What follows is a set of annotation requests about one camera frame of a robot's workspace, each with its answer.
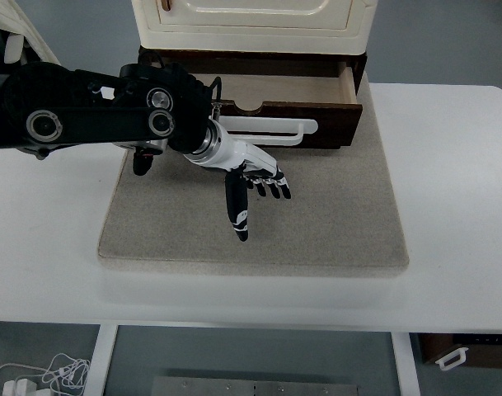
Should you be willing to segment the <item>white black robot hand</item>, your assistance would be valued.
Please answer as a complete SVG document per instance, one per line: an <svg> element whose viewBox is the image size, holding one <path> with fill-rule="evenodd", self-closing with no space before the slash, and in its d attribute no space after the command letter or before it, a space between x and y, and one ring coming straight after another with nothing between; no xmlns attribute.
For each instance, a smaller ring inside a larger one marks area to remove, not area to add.
<svg viewBox="0 0 502 396"><path fill-rule="evenodd" d="M209 123L204 142L193 153L185 154L193 164L206 168L230 171L225 176L225 193L229 221L239 240L248 239L247 188L256 189L265 197L265 187L274 198L290 198L291 191L284 173L278 168L275 158L261 148L232 137L219 123ZM259 177L244 177L245 172L264 172L275 175L274 180Z"/></svg>

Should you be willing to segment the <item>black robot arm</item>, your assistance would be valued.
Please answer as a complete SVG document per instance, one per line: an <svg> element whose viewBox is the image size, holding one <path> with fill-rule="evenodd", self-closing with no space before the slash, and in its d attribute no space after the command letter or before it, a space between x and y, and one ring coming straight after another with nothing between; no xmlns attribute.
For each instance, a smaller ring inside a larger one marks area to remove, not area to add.
<svg viewBox="0 0 502 396"><path fill-rule="evenodd" d="M222 81L203 84L177 63L127 64L120 75L31 62L0 74L0 149L46 158L80 144L113 143L134 153L142 176L164 149L223 172L228 218L248 237L247 192L289 198L272 156L219 123Z"/></svg>

